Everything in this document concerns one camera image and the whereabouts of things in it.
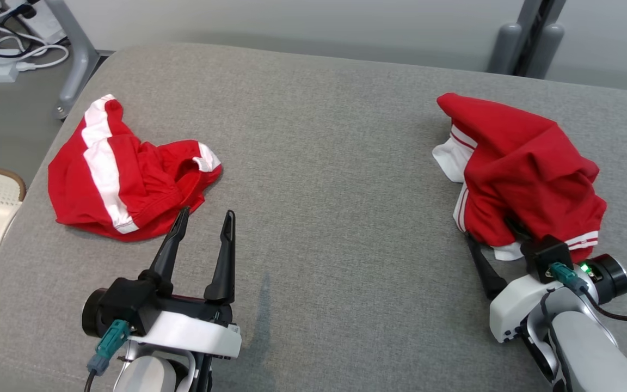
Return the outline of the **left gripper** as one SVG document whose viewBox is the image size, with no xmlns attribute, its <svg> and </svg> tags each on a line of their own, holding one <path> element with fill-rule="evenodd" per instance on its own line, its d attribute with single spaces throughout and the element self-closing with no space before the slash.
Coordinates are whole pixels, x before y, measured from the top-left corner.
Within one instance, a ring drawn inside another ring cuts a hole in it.
<svg viewBox="0 0 627 392">
<path fill-rule="evenodd" d="M 177 214 L 149 268 L 139 274 L 139 280 L 154 285 L 159 297 L 173 292 L 171 278 L 176 263 L 177 249 L 185 236 L 190 216 L 189 206 Z M 231 303 L 236 300 L 236 214 L 226 212 L 220 231 L 220 249 L 212 282 L 204 291 L 204 300 L 219 308 L 216 322 L 190 317 L 174 311 L 162 310 L 157 320 L 144 334 L 132 333 L 128 338 L 138 344 L 164 349 L 184 350 L 226 359 L 237 359 L 241 354 L 241 328 L 233 323 Z"/>
</svg>

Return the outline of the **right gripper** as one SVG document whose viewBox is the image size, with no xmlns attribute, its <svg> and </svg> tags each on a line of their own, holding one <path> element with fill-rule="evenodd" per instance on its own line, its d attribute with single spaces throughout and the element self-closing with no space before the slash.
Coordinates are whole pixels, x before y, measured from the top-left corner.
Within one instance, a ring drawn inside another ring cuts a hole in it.
<svg viewBox="0 0 627 392">
<path fill-rule="evenodd" d="M 534 243 L 535 238 L 521 221 L 505 218 L 505 225 L 518 243 Z M 499 342 L 512 340 L 521 322 L 542 299 L 548 290 L 561 288 L 557 281 L 541 283 L 531 275 L 525 275 L 507 284 L 505 278 L 494 270 L 490 261 L 483 255 L 482 245 L 471 233 L 465 233 L 465 240 L 472 256 L 483 292 L 488 300 L 489 327 L 493 337 Z"/>
</svg>

